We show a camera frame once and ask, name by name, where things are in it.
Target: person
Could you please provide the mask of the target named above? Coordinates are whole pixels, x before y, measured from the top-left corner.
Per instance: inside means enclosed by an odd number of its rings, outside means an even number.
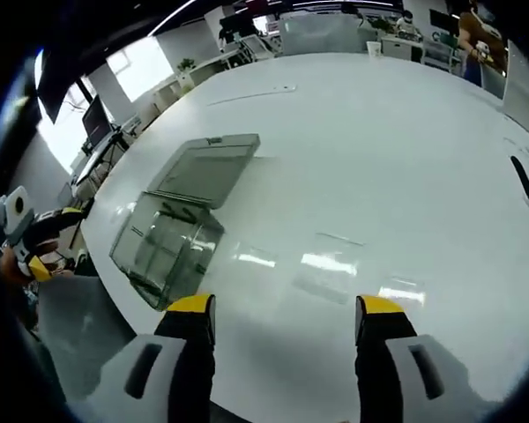
[[[410,11],[404,11],[402,17],[396,22],[396,33],[400,31],[421,36],[420,30],[414,25],[414,14]]]
[[[471,10],[462,13],[458,21],[458,45],[468,52],[464,78],[477,86],[481,86],[481,63],[497,71],[507,71],[505,46],[502,35],[493,27],[494,20],[486,6],[471,0]],[[486,61],[476,48],[479,41],[488,45],[492,61]]]

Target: container lid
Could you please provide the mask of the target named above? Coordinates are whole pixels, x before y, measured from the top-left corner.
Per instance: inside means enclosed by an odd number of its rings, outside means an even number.
[[[218,209],[259,146],[257,134],[193,139],[171,157],[149,190]]]

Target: gray lid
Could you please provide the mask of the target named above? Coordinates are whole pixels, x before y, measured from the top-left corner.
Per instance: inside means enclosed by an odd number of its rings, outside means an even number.
[[[187,141],[152,181],[149,190],[218,209],[259,145],[257,134]]]

